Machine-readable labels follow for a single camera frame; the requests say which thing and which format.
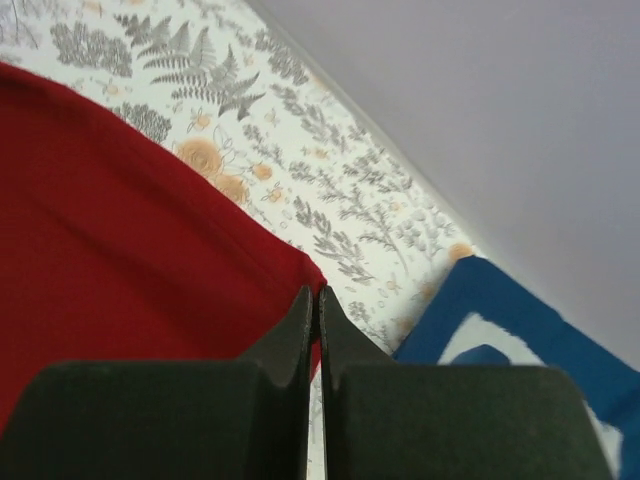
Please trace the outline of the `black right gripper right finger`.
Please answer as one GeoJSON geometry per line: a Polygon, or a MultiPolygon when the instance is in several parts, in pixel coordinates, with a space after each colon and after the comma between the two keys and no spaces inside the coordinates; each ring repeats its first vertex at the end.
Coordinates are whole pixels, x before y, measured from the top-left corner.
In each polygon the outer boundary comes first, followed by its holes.
{"type": "Polygon", "coordinates": [[[608,479],[582,397],[542,366],[402,365],[318,297],[330,479],[608,479]]]}

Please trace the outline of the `dark red t-shirt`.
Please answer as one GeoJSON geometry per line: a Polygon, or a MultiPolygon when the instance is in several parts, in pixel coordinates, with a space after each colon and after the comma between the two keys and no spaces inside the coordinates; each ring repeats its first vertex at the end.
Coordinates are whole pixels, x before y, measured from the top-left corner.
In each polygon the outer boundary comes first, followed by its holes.
{"type": "Polygon", "coordinates": [[[69,360],[233,358],[320,269],[75,91],[1,68],[1,415],[69,360]]]}

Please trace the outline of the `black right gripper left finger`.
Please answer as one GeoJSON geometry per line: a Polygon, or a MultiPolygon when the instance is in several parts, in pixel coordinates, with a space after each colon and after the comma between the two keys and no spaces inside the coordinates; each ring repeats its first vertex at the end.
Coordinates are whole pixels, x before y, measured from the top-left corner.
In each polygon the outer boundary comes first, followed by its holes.
{"type": "Polygon", "coordinates": [[[228,361],[66,362],[1,436],[5,479],[302,479],[313,294],[228,361]]]}

